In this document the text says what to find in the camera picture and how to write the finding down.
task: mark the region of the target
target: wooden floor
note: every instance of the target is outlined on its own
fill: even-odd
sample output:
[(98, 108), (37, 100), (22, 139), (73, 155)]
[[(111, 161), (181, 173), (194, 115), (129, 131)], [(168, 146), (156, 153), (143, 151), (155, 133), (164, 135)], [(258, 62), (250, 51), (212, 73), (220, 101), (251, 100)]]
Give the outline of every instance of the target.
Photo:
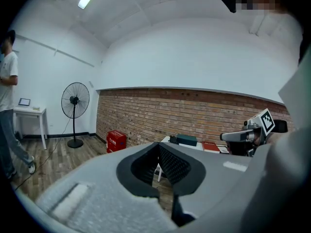
[[(27, 166), (12, 154), (13, 164), (17, 170), (17, 175), (12, 180), (14, 187), (19, 186), (25, 179), (30, 178), (19, 188), (30, 199), (35, 201), (51, 184), (77, 168), (85, 161), (106, 154), (106, 145), (95, 136), (80, 136), (84, 145), (78, 149), (71, 149), (67, 146), (70, 138), (59, 138), (46, 140), (47, 150), (42, 147), (41, 139), (24, 139), (21, 141), (26, 151), (33, 155), (36, 162), (36, 172), (29, 175)], [(40, 167), (51, 154), (46, 163)], [(153, 187), (160, 192), (160, 205), (170, 216), (173, 205), (173, 190), (167, 179), (161, 178), (157, 182), (158, 176), (154, 176)]]

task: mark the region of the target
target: green box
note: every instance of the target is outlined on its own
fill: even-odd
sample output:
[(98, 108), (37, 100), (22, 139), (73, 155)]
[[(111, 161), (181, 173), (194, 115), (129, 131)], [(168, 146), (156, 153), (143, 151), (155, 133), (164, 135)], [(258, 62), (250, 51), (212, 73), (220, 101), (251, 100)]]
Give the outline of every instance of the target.
[(196, 146), (198, 140), (194, 136), (178, 134), (177, 135), (177, 142), (185, 145)]

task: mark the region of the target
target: white t-shirt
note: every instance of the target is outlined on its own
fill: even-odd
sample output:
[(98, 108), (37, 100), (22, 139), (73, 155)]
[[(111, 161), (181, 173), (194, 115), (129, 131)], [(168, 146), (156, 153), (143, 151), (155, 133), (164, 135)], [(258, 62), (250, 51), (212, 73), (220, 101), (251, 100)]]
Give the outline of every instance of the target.
[[(0, 77), (18, 76), (17, 56), (14, 52), (5, 56), (0, 63)], [(0, 83), (0, 112), (13, 110), (13, 85), (5, 86)]]

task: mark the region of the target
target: red box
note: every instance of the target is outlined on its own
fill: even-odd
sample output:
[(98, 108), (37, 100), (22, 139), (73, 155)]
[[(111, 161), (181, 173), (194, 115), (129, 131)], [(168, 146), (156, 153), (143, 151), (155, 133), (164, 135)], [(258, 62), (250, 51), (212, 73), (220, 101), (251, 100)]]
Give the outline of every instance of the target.
[(107, 153), (123, 150), (126, 148), (126, 135), (113, 130), (107, 135)]

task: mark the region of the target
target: white side table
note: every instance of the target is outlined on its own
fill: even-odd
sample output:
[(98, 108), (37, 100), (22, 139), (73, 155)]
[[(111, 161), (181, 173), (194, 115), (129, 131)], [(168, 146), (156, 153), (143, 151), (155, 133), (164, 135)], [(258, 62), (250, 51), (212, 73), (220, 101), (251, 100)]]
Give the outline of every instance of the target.
[(40, 108), (39, 111), (35, 111), (32, 108), (29, 107), (22, 107), (22, 106), (15, 106), (13, 109), (17, 121), (18, 121), (18, 132), (20, 134), (20, 137), (23, 138), (23, 133), (22, 133), (22, 117), (36, 117), (39, 118), (40, 122), (40, 132), (41, 132), (41, 138), (42, 138), (42, 144), (43, 148), (46, 150), (47, 146), (45, 145), (45, 139), (47, 139), (47, 134), (46, 134), (46, 128), (43, 125), (43, 115), (46, 113), (46, 108)]

